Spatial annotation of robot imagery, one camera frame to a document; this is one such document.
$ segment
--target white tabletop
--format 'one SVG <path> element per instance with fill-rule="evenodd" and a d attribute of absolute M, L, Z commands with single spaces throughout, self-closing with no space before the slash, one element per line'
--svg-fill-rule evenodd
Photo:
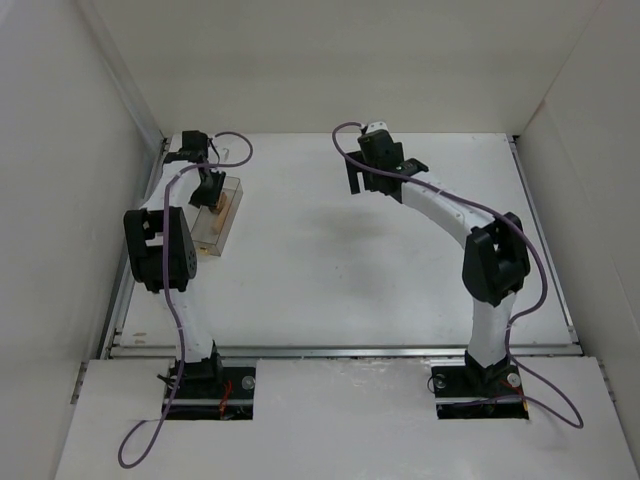
<path fill-rule="evenodd" d="M 526 363 L 562 387 L 585 428 L 536 407 L 530 420 L 438 420 L 420 360 L 260 361 L 252 421 L 169 421 L 137 468 L 116 452 L 141 419 L 157 418 L 166 360 L 92 361 L 57 480 L 475 479 L 637 480 L 598 363 L 536 358 Z M 565 415 L 569 408 L 522 375 L 525 392 Z M 136 432 L 127 461 L 154 423 Z"/>
<path fill-rule="evenodd" d="M 327 134 L 251 135 L 255 157 L 229 174 L 244 197 L 222 257 L 198 266 L 190 288 L 223 346 L 466 345 L 471 297 L 463 251 L 426 217 L 380 193 L 351 196 Z M 356 149 L 356 135 L 342 137 Z M 394 134 L 458 194 L 512 211 L 540 248 L 510 146 L 501 134 Z M 229 162 L 246 153 L 222 143 Z M 540 292 L 535 267 L 515 310 Z M 123 346 L 174 344 L 170 320 L 136 285 Z M 555 291 L 516 324 L 515 344 L 568 344 Z"/>

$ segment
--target red wire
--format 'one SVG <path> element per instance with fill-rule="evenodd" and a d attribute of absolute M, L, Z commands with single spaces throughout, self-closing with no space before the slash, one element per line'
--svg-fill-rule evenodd
<path fill-rule="evenodd" d="M 515 390 L 518 395 L 522 395 L 522 390 L 520 388 L 518 388 L 518 387 L 514 387 L 509 382 L 505 382 L 504 380 L 500 380 L 500 383 L 503 384 L 505 387 L 510 388 L 511 390 Z"/>
<path fill-rule="evenodd" d="M 231 395 L 231 391 L 233 390 L 233 385 L 231 384 L 231 380 L 227 382 L 224 386 L 224 397 L 220 400 L 220 404 L 218 408 L 220 409 L 220 419 L 224 416 L 224 411 L 227 409 L 227 402 L 229 401 L 229 395 Z"/>

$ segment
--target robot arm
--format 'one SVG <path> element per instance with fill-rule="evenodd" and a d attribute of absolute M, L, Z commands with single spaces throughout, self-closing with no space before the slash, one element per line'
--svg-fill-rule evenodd
<path fill-rule="evenodd" d="M 445 189 L 431 172 L 419 172 L 413 178 Z M 456 203 L 414 183 L 402 184 L 401 199 L 403 205 L 426 215 L 463 249 L 474 229 L 484 228 L 493 222 L 493 218 L 484 212 Z M 508 294 L 497 306 L 473 298 L 473 331 L 467 351 L 484 368 L 499 364 L 507 355 L 504 335 L 515 300 L 515 292 Z"/>
<path fill-rule="evenodd" d="M 361 151 L 349 153 L 354 160 L 378 170 L 410 176 L 440 190 L 445 186 L 415 159 L 404 160 L 402 144 L 394 143 L 382 122 L 365 127 L 358 139 Z M 485 382 L 509 365 L 505 333 L 524 277 L 529 273 L 526 247 L 506 225 L 488 214 L 459 204 L 438 191 L 415 183 L 384 177 L 346 162 L 351 193 L 379 191 L 426 215 L 465 250 L 462 278 L 473 297 L 473 332 L 466 353 L 467 366 Z M 512 213 L 510 220 L 521 226 Z"/>
<path fill-rule="evenodd" d="M 170 239 L 164 239 L 162 213 L 165 187 L 184 167 L 193 163 L 207 163 L 209 138 L 197 131 L 182 133 L 182 147 L 164 159 L 162 176 L 151 197 L 138 210 L 126 212 L 125 235 L 131 270 L 137 282 L 144 283 L 166 313 L 171 314 L 163 295 L 162 243 L 169 241 L 169 276 L 171 298 L 180 312 L 185 338 L 185 363 L 217 368 L 215 343 L 199 315 L 195 289 L 187 284 L 197 273 L 195 246 L 190 231 L 201 206 L 215 207 L 224 184 L 224 172 L 193 169 L 184 173 L 171 189 L 169 199 Z"/>

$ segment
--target white wall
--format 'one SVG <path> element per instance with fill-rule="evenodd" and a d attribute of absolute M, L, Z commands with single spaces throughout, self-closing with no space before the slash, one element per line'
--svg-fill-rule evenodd
<path fill-rule="evenodd" d="M 520 133 L 600 0 L 95 0 L 165 134 Z"/>
<path fill-rule="evenodd" d="M 0 465 L 52 476 L 143 143 L 71 0 L 0 0 Z"/>
<path fill-rule="evenodd" d="M 604 0 L 519 144 L 585 351 L 640 463 L 640 2 Z"/>

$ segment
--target transparent box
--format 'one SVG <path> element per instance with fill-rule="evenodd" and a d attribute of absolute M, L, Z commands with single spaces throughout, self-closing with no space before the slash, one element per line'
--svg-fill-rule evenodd
<path fill-rule="evenodd" d="M 199 254 L 222 255 L 241 199 L 240 179 L 225 177 L 218 205 L 215 208 L 201 207 L 191 229 L 191 238 Z"/>

